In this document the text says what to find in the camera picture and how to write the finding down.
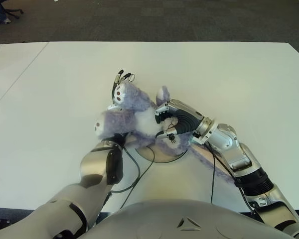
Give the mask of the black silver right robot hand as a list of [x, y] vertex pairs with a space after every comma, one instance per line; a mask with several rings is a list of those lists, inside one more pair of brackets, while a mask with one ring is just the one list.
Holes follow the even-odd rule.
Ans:
[[177, 99], [164, 102], [157, 107], [154, 114], [157, 123], [161, 123], [167, 118], [177, 118], [175, 126], [158, 132], [155, 136], [156, 138], [169, 138], [171, 135], [193, 132], [201, 125], [204, 119], [204, 116], [193, 107]]

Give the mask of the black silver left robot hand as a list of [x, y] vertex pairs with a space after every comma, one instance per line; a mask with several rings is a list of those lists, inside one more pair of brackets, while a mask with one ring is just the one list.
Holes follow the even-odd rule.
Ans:
[[127, 82], [133, 82], [135, 80], [135, 74], [132, 73], [127, 73], [125, 75], [123, 75], [124, 71], [120, 70], [115, 79], [114, 79], [114, 83], [113, 83], [113, 88], [112, 88], [112, 102], [115, 102], [115, 89], [118, 85], [120, 85], [122, 82], [127, 81]]

